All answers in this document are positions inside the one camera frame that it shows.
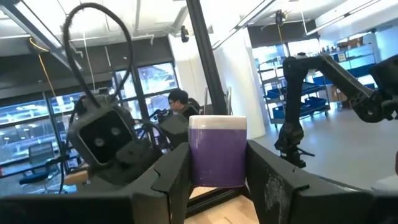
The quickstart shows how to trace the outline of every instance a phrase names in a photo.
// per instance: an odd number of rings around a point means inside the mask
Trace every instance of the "black hair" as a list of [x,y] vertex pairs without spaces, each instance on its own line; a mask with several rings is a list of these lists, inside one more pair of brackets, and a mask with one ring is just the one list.
[[173,90],[170,92],[169,101],[179,101],[181,104],[186,105],[188,103],[188,93],[181,89]]
[[189,98],[188,103],[191,104],[197,111],[200,111],[200,105],[194,98]]

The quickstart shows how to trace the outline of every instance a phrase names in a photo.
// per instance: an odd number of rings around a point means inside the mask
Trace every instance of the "cup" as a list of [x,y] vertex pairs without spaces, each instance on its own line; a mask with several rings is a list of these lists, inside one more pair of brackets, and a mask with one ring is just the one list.
[[246,179],[245,116],[198,115],[189,119],[192,184],[240,187]]

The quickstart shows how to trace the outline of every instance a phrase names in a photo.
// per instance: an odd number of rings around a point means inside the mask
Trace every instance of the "ceiling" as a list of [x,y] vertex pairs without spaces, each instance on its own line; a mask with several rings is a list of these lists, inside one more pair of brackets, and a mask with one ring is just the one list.
[[[211,0],[202,0],[202,7]],[[241,17],[249,13],[261,0],[231,0],[239,7]],[[278,0],[267,10],[255,25],[264,26],[273,23],[272,16],[278,9],[289,12],[287,21],[302,19],[301,6],[305,19],[315,19],[346,0]],[[61,39],[60,26],[66,14],[81,2],[97,2],[117,14],[129,29],[132,37],[151,38],[177,33],[181,25],[190,29],[185,1],[177,0],[24,0],[39,19]],[[120,28],[110,18],[95,9],[84,9],[73,18],[70,28],[72,42],[76,47],[104,45],[123,42]],[[0,57],[28,54],[26,40],[29,35],[14,21],[0,13]]]

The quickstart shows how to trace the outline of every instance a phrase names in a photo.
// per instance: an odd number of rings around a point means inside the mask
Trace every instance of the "gray floor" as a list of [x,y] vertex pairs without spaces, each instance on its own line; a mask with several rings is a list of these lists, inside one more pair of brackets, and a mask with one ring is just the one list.
[[[316,157],[303,156],[307,163],[304,169],[370,189],[377,180],[395,173],[396,122],[364,123],[352,110],[331,111],[328,118],[320,114],[303,120],[305,137],[300,146],[316,154]],[[267,127],[266,136],[255,140],[279,154],[274,149],[277,135],[272,125]]]

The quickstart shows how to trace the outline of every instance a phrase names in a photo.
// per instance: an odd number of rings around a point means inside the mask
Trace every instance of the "floor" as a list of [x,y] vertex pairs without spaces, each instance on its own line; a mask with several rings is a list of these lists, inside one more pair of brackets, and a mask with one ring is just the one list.
[[[301,148],[316,154],[303,157],[306,171],[370,189],[379,179],[393,175],[395,154],[398,151],[395,121],[367,124],[354,111],[330,111],[302,120],[305,137]],[[276,128],[267,126],[267,134],[255,139],[274,149],[278,137]],[[185,221],[185,224],[258,223],[253,204],[240,196]]]

